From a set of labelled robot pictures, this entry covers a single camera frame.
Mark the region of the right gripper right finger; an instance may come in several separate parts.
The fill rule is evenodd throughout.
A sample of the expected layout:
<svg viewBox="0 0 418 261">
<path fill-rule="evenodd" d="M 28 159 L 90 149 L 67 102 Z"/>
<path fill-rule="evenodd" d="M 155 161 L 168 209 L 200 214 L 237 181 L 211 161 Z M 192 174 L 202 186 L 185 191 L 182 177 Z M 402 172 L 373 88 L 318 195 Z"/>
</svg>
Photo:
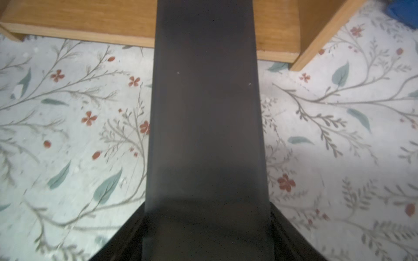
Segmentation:
<svg viewBox="0 0 418 261">
<path fill-rule="evenodd" d="M 270 205 L 275 261 L 327 261 L 273 203 Z"/>
</svg>

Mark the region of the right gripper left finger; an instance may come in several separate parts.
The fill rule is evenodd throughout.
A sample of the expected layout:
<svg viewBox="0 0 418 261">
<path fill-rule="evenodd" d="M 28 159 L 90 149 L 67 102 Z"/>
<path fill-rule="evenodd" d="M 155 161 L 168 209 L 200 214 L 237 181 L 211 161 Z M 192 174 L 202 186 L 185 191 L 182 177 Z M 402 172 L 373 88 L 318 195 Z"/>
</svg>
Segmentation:
<svg viewBox="0 0 418 261">
<path fill-rule="evenodd" d="M 141 261 L 145 234 L 145 203 L 90 261 Z"/>
</svg>

